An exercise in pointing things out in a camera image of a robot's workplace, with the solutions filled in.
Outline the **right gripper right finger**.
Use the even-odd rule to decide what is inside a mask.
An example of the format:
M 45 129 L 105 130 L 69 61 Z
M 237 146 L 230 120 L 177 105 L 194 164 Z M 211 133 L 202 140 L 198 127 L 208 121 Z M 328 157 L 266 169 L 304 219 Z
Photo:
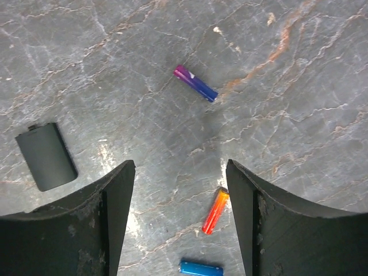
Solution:
M 226 169 L 247 275 L 366 275 L 367 214 L 330 208 L 260 178 Z

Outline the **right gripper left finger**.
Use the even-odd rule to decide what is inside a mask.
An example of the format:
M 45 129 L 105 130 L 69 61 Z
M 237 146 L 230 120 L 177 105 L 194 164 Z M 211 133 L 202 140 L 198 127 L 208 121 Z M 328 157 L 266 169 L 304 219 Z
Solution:
M 135 164 L 29 213 L 1 217 L 2 275 L 116 275 Z

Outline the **black battery cover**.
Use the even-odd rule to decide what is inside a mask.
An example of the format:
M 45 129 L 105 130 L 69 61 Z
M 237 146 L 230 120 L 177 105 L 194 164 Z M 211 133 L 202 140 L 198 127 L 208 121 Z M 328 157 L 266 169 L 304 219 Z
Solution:
M 77 179 L 77 169 L 56 123 L 32 125 L 16 136 L 16 142 L 40 191 Z

